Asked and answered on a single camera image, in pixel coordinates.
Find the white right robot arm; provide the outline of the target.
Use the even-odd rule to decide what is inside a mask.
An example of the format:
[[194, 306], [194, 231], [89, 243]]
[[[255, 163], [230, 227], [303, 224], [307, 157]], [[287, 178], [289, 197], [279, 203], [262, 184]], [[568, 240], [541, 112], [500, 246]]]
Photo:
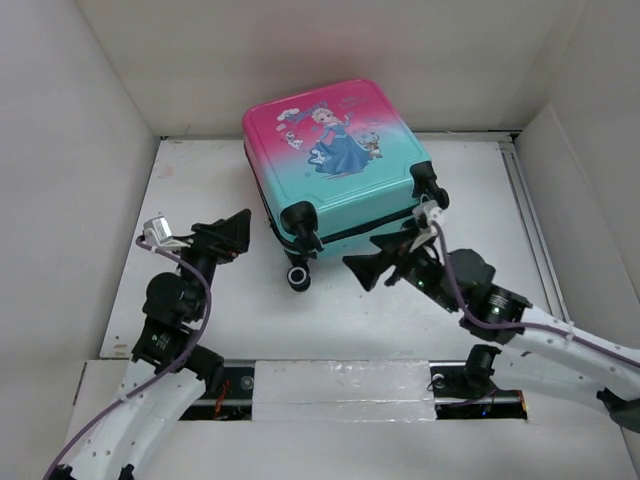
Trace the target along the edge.
[[525, 390], [573, 401], [639, 429], [639, 352], [591, 334], [494, 282], [495, 269], [472, 249], [451, 251], [439, 231], [435, 249], [411, 230], [372, 237], [376, 254], [343, 259], [361, 286], [372, 290], [404, 280], [442, 309], [479, 344], [462, 381], [473, 393]]

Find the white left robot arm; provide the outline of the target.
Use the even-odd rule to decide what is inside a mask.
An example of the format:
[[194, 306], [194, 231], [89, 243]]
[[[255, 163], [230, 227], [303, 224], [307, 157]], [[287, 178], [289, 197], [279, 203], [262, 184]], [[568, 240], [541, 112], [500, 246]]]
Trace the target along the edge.
[[68, 441], [47, 479], [139, 479], [170, 430], [202, 396], [224, 382], [224, 359], [200, 339], [212, 313], [218, 266], [246, 253], [252, 214], [243, 209], [173, 235], [163, 216], [143, 224], [137, 247], [175, 263], [153, 277], [144, 325], [112, 402]]

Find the pink teal kids suitcase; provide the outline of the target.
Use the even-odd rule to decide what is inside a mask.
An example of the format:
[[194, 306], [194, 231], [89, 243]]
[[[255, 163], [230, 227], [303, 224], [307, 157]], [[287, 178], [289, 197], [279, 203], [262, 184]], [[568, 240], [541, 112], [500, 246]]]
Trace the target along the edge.
[[432, 158], [381, 88], [357, 78], [272, 100], [243, 115], [244, 150], [271, 229], [311, 285], [308, 263], [408, 227], [418, 205], [449, 204]]

